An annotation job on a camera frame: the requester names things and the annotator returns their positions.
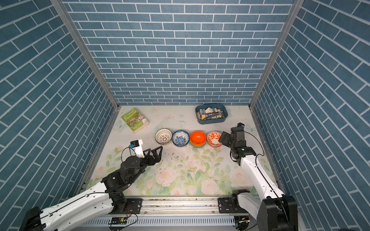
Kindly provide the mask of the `orange floral bowl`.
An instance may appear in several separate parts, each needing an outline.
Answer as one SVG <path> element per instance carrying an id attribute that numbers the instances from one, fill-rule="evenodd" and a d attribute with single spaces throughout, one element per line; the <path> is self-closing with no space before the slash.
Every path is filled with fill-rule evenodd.
<path id="1" fill-rule="evenodd" d="M 221 135 L 222 134 L 217 131 L 210 132 L 207 135 L 207 143 L 209 144 L 209 146 L 215 148 L 222 146 L 222 144 L 219 142 Z"/>

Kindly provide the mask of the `white brown patterned bowl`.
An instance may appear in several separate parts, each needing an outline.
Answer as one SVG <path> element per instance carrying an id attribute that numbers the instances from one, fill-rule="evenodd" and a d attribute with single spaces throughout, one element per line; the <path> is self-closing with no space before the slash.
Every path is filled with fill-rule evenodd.
<path id="1" fill-rule="evenodd" d="M 161 129 L 155 134 L 155 140 L 161 145 L 168 144 L 172 140 L 172 132 L 169 129 Z"/>

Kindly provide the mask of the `plain orange bowl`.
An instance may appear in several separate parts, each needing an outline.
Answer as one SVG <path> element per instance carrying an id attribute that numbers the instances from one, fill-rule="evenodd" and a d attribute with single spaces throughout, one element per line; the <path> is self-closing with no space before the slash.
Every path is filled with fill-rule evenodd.
<path id="1" fill-rule="evenodd" d="M 207 141 L 207 136 L 202 131 L 194 131 L 190 135 L 190 142 L 191 142 L 191 144 L 202 145 L 202 144 L 205 144 L 206 141 Z"/>

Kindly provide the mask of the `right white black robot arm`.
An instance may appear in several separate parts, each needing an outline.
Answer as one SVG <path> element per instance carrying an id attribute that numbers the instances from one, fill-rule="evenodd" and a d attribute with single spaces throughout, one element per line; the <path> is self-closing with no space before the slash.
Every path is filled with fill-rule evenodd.
<path id="1" fill-rule="evenodd" d="M 298 209 L 296 200 L 286 195 L 268 176 L 258 161 L 258 154 L 247 146 L 244 124 L 238 123 L 231 132 L 223 132 L 219 142 L 230 148 L 231 159 L 249 175 L 258 198 L 249 190 L 236 190 L 228 199 L 229 208 L 225 208 L 219 199 L 221 213 L 249 213 L 255 219 L 260 231 L 297 231 Z"/>

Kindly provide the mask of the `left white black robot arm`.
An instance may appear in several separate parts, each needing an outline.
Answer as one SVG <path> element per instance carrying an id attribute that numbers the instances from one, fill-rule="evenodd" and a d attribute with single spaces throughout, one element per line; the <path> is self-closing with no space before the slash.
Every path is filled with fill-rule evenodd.
<path id="1" fill-rule="evenodd" d="M 26 212 L 21 231 L 71 231 L 102 215 L 127 210 L 127 190 L 148 166 L 161 161 L 163 147 L 144 151 L 143 157 L 130 156 L 120 169 L 108 174 L 86 191 L 49 208 L 34 207 Z"/>

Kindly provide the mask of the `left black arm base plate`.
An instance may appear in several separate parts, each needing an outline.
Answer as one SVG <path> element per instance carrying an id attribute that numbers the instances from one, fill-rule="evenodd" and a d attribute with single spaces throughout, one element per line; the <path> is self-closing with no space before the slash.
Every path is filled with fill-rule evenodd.
<path id="1" fill-rule="evenodd" d="M 125 203 L 114 208 L 115 214 L 139 214 L 142 207 L 142 198 L 128 198 Z"/>

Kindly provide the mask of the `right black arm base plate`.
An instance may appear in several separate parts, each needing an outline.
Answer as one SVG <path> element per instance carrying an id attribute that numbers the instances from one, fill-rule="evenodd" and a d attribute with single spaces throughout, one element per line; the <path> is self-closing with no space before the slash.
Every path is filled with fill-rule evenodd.
<path id="1" fill-rule="evenodd" d="M 217 201 L 220 214 L 248 214 L 248 211 L 237 205 L 231 197 L 219 197 Z"/>

